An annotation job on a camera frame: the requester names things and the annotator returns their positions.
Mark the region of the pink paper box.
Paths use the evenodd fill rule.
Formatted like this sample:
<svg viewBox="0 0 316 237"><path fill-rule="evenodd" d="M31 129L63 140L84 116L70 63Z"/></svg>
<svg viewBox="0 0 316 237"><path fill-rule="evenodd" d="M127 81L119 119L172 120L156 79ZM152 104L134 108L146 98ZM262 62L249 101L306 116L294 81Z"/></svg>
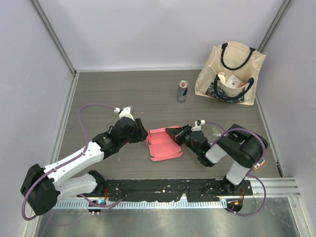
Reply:
<svg viewBox="0 0 316 237"><path fill-rule="evenodd" d="M150 159L154 162L182 156L182 148L165 131L166 127L151 129L145 143L149 145Z"/></svg>

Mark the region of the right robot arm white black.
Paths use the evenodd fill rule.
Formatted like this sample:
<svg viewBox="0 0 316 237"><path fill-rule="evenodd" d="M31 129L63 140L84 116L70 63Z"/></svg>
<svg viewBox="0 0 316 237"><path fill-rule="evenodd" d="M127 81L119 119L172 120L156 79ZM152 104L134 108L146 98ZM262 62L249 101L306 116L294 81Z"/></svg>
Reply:
<svg viewBox="0 0 316 237"><path fill-rule="evenodd" d="M245 177L262 160L268 142L262 136L233 124L210 144L201 128L206 123L197 120L194 126L166 128L165 132L177 145L184 144L195 153L203 166L213 167L225 156L231 157L234 162L222 184L225 193L234 195L241 189Z"/></svg>

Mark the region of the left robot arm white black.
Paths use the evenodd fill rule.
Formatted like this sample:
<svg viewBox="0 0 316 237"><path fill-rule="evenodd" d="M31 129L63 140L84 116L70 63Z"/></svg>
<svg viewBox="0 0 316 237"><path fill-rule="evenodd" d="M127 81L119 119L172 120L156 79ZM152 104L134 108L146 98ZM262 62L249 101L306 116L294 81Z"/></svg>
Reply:
<svg viewBox="0 0 316 237"><path fill-rule="evenodd" d="M81 150L41 167L28 169L21 187L23 206L31 207L36 216L50 211L59 200L81 194L100 197L106 188L101 174L92 170L74 178L81 170L116 154L126 144L145 141L148 136L140 118L120 118L108 131L96 135Z"/></svg>

